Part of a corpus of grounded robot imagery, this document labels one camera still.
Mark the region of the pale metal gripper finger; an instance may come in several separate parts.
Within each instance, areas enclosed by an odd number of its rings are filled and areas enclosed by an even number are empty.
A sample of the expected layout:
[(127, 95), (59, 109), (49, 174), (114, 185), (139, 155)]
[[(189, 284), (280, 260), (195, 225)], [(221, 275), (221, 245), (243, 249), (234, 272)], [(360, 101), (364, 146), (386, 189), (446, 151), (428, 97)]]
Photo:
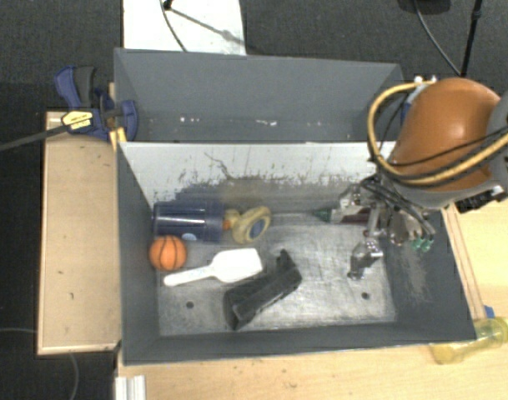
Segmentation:
[(350, 270), (347, 273), (347, 277), (352, 280), (361, 280), (364, 277), (365, 269), (369, 268), (373, 264), (371, 257), (357, 257), (352, 256), (350, 258)]
[(375, 239), (364, 241), (364, 260), (366, 262), (376, 262), (384, 257), (384, 251)]

